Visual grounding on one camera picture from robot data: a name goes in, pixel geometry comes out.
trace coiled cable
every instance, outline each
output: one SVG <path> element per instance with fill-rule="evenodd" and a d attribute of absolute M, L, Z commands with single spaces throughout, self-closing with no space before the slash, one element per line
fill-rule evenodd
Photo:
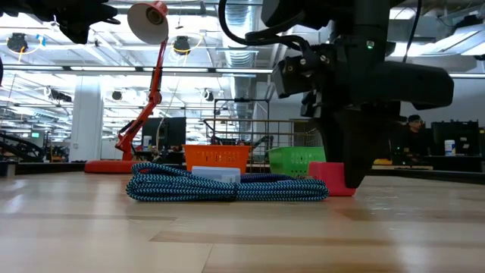
<path fill-rule="evenodd" d="M 321 180 L 297 180 L 279 174 L 243 175 L 242 183 L 235 184 L 150 162 L 134 165 L 132 172 L 127 194 L 143 202 L 320 201 L 329 193 Z"/>

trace pink block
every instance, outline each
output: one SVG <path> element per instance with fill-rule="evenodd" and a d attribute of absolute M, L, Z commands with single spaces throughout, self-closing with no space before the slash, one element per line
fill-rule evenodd
<path fill-rule="evenodd" d="M 323 180 L 330 191 L 330 196 L 353 196 L 355 189 L 346 187 L 343 163 L 311 162 L 308 175 Z"/>

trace wooden table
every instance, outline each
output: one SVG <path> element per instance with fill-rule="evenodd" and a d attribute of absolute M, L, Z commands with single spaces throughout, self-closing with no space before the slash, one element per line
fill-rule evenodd
<path fill-rule="evenodd" d="M 485 272 L 485 187 L 366 177 L 324 202 L 141 203 L 130 175 L 0 180 L 2 272 Z"/>

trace overhead light fixture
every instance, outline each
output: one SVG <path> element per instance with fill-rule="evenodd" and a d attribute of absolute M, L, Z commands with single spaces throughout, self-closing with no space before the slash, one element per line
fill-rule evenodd
<path fill-rule="evenodd" d="M 111 94 L 111 97 L 114 100 L 121 100 L 123 98 L 123 94 L 120 91 L 113 91 L 113 93 Z"/>
<path fill-rule="evenodd" d="M 59 92 L 55 89 L 50 89 L 50 92 L 49 92 L 49 98 L 52 99 L 52 100 L 55 100 L 55 101 L 63 101 L 63 102 L 72 102 L 73 101 L 73 98 L 71 96 L 68 96 L 62 92 Z"/>
<path fill-rule="evenodd" d="M 204 88 L 201 92 L 200 92 L 200 96 L 202 98 L 204 98 L 206 101 L 208 102 L 213 102 L 214 101 L 214 95 L 212 94 L 211 91 L 209 91 L 207 88 Z"/>
<path fill-rule="evenodd" d="M 27 129 L 6 129 L 5 132 L 9 133 L 30 133 L 31 130 Z"/>
<path fill-rule="evenodd" d="M 188 55 L 190 53 L 189 37 L 177 36 L 174 42 L 174 51 L 181 56 Z"/>
<path fill-rule="evenodd" d="M 249 78 L 255 78 L 256 74 L 222 74 L 222 77 L 249 77 Z"/>
<path fill-rule="evenodd" d="M 135 71 L 134 67 L 70 67 L 74 71 Z"/>
<path fill-rule="evenodd" d="M 485 74 L 478 73 L 450 73 L 453 79 L 485 79 Z"/>
<path fill-rule="evenodd" d="M 72 104 L 70 105 L 62 105 L 63 107 L 67 106 L 67 107 L 72 107 Z M 15 103 L 15 104 L 10 104 L 10 105 L 0 105 L 0 107 L 15 107 L 15 108 L 19 108 L 19 107 L 34 107 L 34 108 L 57 108 L 58 106 L 57 105 L 38 105 L 38 104 L 27 104 L 27 103 Z"/>
<path fill-rule="evenodd" d="M 45 70 L 62 70 L 61 66 L 51 65 L 15 65 L 5 64 L 3 66 L 5 70 L 19 70 L 19 71 L 45 71 Z"/>
<path fill-rule="evenodd" d="M 271 74 L 272 69 L 254 69 L 254 68 L 216 68 L 218 73 L 238 73 L 238 74 Z"/>
<path fill-rule="evenodd" d="M 25 53 L 29 48 L 25 33 L 12 33 L 12 37 L 7 39 L 7 47 L 13 52 Z"/>
<path fill-rule="evenodd" d="M 144 67 L 143 71 L 152 72 L 153 67 Z M 180 73 L 207 73 L 207 68 L 197 68 L 197 67 L 163 67 L 161 69 L 163 72 L 180 72 Z"/>

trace green basket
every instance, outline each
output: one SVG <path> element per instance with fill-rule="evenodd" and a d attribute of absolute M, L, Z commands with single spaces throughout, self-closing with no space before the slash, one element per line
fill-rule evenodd
<path fill-rule="evenodd" d="M 310 162 L 325 162 L 324 147 L 279 147 L 269 151 L 273 174 L 308 175 Z"/>

